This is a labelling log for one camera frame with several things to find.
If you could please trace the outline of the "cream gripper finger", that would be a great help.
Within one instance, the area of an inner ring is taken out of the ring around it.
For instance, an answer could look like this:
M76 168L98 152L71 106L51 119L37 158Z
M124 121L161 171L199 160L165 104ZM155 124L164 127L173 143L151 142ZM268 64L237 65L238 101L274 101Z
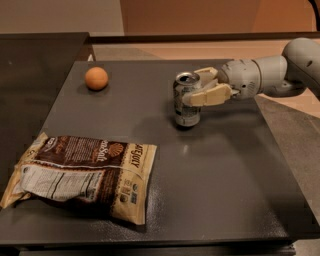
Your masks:
M206 67L195 70L195 73L199 76L198 88L213 88L216 86L218 70L213 67Z
M224 104L231 96L231 87L222 83L213 88L202 88L199 91L186 93L182 97L182 103L191 107L215 106Z

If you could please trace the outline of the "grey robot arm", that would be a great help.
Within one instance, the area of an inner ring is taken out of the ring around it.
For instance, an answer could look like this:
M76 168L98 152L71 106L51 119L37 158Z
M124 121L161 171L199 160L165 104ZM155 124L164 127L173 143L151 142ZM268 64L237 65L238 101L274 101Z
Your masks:
M309 89L320 96L320 44L308 39L290 41L281 55L239 59L220 69L208 69L201 89L182 97L187 106L224 104L229 99L245 100L257 94L269 97L294 97Z

